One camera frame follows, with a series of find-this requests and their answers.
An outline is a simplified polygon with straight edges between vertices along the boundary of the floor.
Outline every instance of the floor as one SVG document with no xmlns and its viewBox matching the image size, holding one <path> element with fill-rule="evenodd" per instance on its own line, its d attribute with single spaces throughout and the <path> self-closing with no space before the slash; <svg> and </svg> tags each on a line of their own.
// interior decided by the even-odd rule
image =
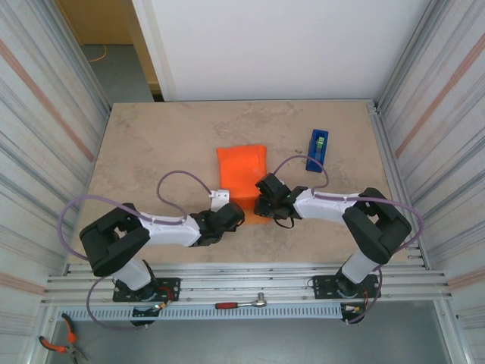
<svg viewBox="0 0 485 364">
<path fill-rule="evenodd" d="M 81 47 L 88 60 L 104 53 L 102 45 Z M 154 102 L 132 45 L 107 45 L 106 56 L 89 63 L 111 105 L 115 102 Z"/>
<path fill-rule="evenodd" d="M 170 321 L 129 333 L 92 322 L 76 325 L 77 346 L 91 364 L 450 363 L 432 302 L 378 303 L 351 327 L 336 319 Z M 65 342 L 65 335 L 60 322 L 54 342 Z M 48 364 L 68 362 L 58 353 L 47 359 Z"/>
</svg>

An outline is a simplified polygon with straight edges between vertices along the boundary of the beige tabletop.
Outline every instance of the beige tabletop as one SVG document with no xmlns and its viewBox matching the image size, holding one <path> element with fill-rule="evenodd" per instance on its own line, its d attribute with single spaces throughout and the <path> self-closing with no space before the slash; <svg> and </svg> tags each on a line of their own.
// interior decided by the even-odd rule
<svg viewBox="0 0 485 364">
<path fill-rule="evenodd" d="M 116 104 L 89 193 L 132 202 L 149 214 L 178 216 L 155 195 L 158 179 L 166 172 L 190 171 L 216 190 L 217 147 L 264 144 L 268 171 L 273 171 L 286 157 L 306 154 L 313 129 L 330 133 L 327 192 L 359 193 L 376 187 L 390 197 L 366 103 L 326 101 Z M 324 181 L 323 174 L 305 170 L 303 159 L 289 162 L 278 177 L 290 188 Z M 206 192 L 184 175 L 170 176 L 161 192 L 189 212 L 210 206 Z M 101 202 L 86 202 L 79 227 L 110 209 Z M 74 247 L 83 251 L 75 237 Z M 138 256 L 149 262 L 343 262 L 356 249 L 346 226 L 304 220 L 291 230 L 273 222 L 244 224 L 209 247 L 149 246 Z M 405 253 L 396 259 L 405 259 Z"/>
</svg>

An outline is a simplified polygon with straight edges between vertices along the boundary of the doorway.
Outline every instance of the doorway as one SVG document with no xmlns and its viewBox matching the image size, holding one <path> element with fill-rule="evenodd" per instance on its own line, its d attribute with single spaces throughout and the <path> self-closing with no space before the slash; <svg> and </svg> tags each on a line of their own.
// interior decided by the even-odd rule
<svg viewBox="0 0 485 364">
<path fill-rule="evenodd" d="M 111 105 L 163 101 L 131 0 L 55 2 Z"/>
</svg>

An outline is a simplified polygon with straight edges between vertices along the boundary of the corrugated metal wall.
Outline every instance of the corrugated metal wall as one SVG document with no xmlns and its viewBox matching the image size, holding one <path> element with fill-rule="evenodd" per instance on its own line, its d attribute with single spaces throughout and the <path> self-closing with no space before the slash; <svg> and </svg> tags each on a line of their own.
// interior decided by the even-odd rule
<svg viewBox="0 0 485 364">
<path fill-rule="evenodd" d="M 383 122 L 424 245 L 443 269 L 474 358 L 485 362 L 485 2 L 449 1 Z"/>
<path fill-rule="evenodd" d="M 25 359 L 62 206 L 85 191 L 109 115 L 51 2 L 0 2 L 0 362 Z M 72 231 L 77 210 L 64 221 Z"/>
</svg>

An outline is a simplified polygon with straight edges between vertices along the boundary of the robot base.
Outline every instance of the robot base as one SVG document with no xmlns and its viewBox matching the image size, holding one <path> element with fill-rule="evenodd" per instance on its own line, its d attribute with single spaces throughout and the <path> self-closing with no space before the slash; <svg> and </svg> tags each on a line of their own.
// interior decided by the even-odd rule
<svg viewBox="0 0 485 364">
<path fill-rule="evenodd" d="M 139 298 L 137 292 L 133 292 L 122 281 L 116 281 L 114 285 L 113 301 L 114 302 L 157 302 L 167 303 L 169 300 L 167 289 L 173 294 L 172 301 L 179 300 L 180 294 L 180 278 L 156 278 L 156 284 L 153 284 L 153 294 L 150 294 L 145 300 Z"/>
<path fill-rule="evenodd" d="M 368 275 L 360 283 L 361 289 L 354 296 L 345 297 L 336 284 L 335 275 L 315 275 L 312 277 L 313 291 L 316 300 L 331 300 L 341 298 L 365 298 L 364 292 L 367 291 L 368 298 L 374 298 L 377 294 L 379 282 L 376 275 Z"/>
</svg>

